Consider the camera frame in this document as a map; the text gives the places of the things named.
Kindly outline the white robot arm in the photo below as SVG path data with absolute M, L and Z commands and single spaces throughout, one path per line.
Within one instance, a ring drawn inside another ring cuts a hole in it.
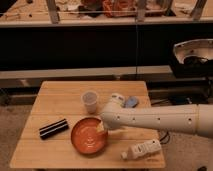
M 124 97 L 113 93 L 99 113 L 103 127 L 137 127 L 193 134 L 213 139 L 213 105 L 188 104 L 124 108 Z

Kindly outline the silver robot base dome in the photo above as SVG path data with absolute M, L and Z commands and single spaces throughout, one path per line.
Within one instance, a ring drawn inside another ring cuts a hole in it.
M 213 39 L 193 39 L 173 46 L 173 54 L 180 64 L 189 57 L 213 60 Z

